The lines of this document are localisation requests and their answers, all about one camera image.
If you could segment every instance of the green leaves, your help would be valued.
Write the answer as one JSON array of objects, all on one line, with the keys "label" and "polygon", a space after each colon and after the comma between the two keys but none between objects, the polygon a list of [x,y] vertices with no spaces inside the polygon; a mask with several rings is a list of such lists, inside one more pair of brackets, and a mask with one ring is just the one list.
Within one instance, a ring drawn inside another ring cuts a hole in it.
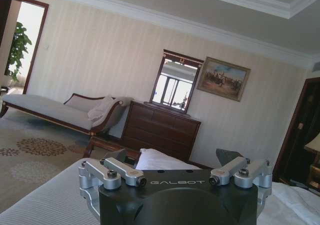
[{"label": "green leaves", "polygon": [[[15,32],[13,34],[13,40],[10,48],[9,58],[6,64],[6,71],[5,75],[11,76],[14,81],[18,81],[17,75],[19,72],[19,69],[22,67],[21,59],[24,58],[23,52],[28,53],[27,44],[32,45],[32,42],[28,38],[28,36],[25,34],[25,31],[27,29],[23,27],[21,22],[16,22],[16,28]],[[14,71],[9,70],[10,65],[15,64]]]}]

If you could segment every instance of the striped wallpaper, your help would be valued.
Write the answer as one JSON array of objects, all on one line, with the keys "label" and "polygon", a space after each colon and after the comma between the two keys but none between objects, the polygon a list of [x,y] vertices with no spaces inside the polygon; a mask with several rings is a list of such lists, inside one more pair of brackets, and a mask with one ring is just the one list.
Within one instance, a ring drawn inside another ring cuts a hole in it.
[{"label": "striped wallpaper", "polygon": [[306,71],[220,43],[67,0],[49,11],[28,94],[72,93],[148,101],[163,49],[251,69],[241,102],[194,90],[188,113],[202,124],[191,160],[217,167],[216,148],[275,162]]}]

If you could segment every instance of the patterned rug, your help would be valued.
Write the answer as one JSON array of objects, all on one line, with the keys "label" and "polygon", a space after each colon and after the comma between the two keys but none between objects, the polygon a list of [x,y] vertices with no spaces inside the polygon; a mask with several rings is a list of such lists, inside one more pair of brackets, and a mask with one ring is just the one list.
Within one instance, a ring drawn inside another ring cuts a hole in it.
[{"label": "patterned rug", "polygon": [[[85,134],[9,108],[0,118],[0,213],[82,158],[88,141]],[[97,148],[91,157],[105,153]]]}]

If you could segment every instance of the lampshade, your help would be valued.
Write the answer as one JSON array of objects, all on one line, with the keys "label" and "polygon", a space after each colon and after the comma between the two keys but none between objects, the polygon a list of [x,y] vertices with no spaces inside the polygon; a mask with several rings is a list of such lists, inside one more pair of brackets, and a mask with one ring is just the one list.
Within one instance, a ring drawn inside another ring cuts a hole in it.
[{"label": "lampshade", "polygon": [[314,153],[320,153],[320,133],[311,142],[306,144],[304,148]]}]

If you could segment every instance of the picture frame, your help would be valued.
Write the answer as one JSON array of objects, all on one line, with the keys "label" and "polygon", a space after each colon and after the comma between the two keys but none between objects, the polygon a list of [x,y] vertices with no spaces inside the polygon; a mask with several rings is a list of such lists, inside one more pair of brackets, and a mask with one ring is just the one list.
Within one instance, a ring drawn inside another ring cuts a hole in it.
[{"label": "picture frame", "polygon": [[250,71],[250,68],[206,57],[196,89],[240,102]]}]

